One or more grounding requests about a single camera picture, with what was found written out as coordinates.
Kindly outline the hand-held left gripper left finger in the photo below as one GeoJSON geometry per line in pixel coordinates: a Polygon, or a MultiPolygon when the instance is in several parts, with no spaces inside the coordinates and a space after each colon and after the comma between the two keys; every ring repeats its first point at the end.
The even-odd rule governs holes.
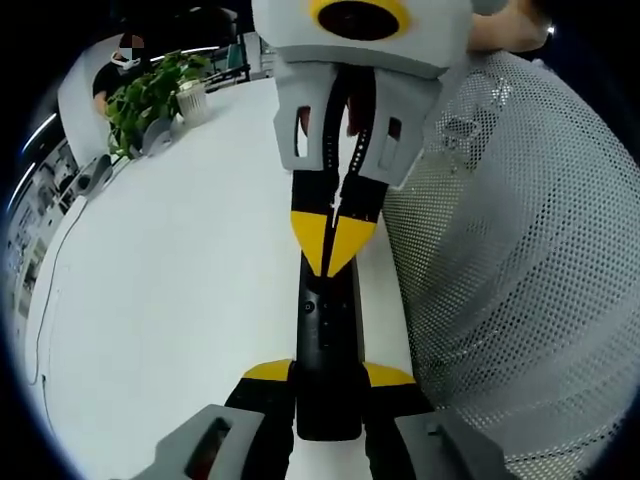
{"type": "Polygon", "coordinates": [[[290,359],[252,367],[226,402],[162,438],[136,479],[284,479],[294,447],[290,359]]]}

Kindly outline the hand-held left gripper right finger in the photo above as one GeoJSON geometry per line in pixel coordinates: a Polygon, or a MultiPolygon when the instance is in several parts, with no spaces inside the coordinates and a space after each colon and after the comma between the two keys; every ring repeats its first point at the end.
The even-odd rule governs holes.
{"type": "Polygon", "coordinates": [[[412,375],[366,362],[365,452],[374,479],[514,479],[501,447],[448,410],[412,375]]]}

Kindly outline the person's right hand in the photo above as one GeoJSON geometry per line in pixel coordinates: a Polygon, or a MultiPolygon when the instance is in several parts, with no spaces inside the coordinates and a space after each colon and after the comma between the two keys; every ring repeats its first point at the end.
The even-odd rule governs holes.
{"type": "Polygon", "coordinates": [[[508,1],[495,14],[473,15],[467,50],[533,51],[544,45],[551,25],[551,17],[543,11],[538,1],[508,1]]]}

